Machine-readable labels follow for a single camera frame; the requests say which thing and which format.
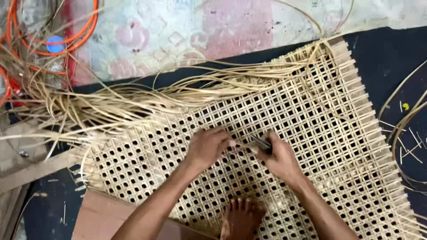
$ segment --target blue bottle cap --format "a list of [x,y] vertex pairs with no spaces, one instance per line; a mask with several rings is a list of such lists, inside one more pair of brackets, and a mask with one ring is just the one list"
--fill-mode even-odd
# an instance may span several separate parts
[[[62,41],[63,41],[63,39],[61,37],[52,36],[52,37],[48,38],[46,42],[56,43],[56,42],[62,42]],[[65,49],[65,44],[46,45],[46,47],[50,53],[58,53],[58,52],[62,52]]]

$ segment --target bare foot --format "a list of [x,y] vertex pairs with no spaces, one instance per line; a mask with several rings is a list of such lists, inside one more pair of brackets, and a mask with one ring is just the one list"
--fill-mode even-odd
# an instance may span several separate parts
[[266,211],[250,199],[232,199],[225,207],[221,240],[253,239],[254,231],[261,224]]

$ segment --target rattan cane webbing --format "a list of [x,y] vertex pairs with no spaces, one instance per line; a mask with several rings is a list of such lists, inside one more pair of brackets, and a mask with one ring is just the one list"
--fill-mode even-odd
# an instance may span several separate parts
[[[309,44],[273,61],[306,59],[313,47]],[[290,142],[304,173],[360,238],[419,238],[419,227],[355,61],[344,41],[332,49],[333,55],[321,50],[315,59],[318,63],[310,66],[307,83],[317,99],[349,121],[333,117],[316,104],[300,78],[283,80],[271,91],[168,116],[167,127],[132,128],[125,138],[94,147],[93,163],[85,163],[85,172],[92,171],[86,177],[91,178],[89,185],[140,204],[184,159],[190,137],[199,128],[221,125],[243,144],[250,144],[250,135],[262,136],[273,129]],[[170,216],[217,236],[223,207],[238,196],[251,197],[268,208],[254,238],[317,238],[290,188],[246,146],[229,149],[193,181]]]

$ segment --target floor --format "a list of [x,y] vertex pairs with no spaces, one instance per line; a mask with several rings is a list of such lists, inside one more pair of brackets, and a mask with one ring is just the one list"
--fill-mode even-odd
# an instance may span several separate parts
[[[344,39],[349,43],[352,56],[357,61],[356,66],[359,68],[359,75],[362,77],[366,92],[373,103],[372,107],[377,113],[398,84],[425,61],[427,56],[427,42],[425,41],[427,39],[427,27],[406,30],[375,29],[346,35]],[[264,62],[302,45],[304,43],[249,53],[225,60],[238,63]],[[390,103],[390,109],[385,112],[382,120],[393,125],[398,122],[403,116],[399,108],[400,100],[413,106],[421,95],[420,92],[424,91],[427,86],[427,79],[422,79],[422,76],[427,78],[427,67],[420,71],[423,72],[420,75],[414,75],[395,97],[395,100]],[[181,79],[202,73],[193,69],[181,69],[174,73],[166,73],[157,80],[159,84],[156,87],[170,85],[172,79]],[[90,85],[77,87],[75,91],[90,93],[99,88],[101,88],[99,85]],[[423,119],[425,119],[425,111],[420,112],[409,126],[413,131],[418,131],[421,137],[426,138],[427,131],[422,126]],[[384,129],[391,130],[387,126],[384,126]],[[414,146],[412,137],[405,135],[402,140],[405,145]],[[427,151],[425,149],[418,149],[414,153],[419,159],[426,159]],[[425,174],[427,163],[421,164],[412,157],[406,157],[402,169],[407,175],[418,181],[427,181]],[[84,193],[84,191],[75,191],[76,188],[77,186],[73,183],[67,170],[58,171],[32,183],[29,196],[36,191],[46,192],[49,196],[42,199],[34,198],[24,212],[28,240],[71,239],[78,209],[82,204],[80,196]],[[412,191],[408,191],[407,194],[414,211],[427,216],[427,205],[425,205],[427,196]],[[61,217],[64,216],[64,205],[66,208],[65,224],[60,221]]]

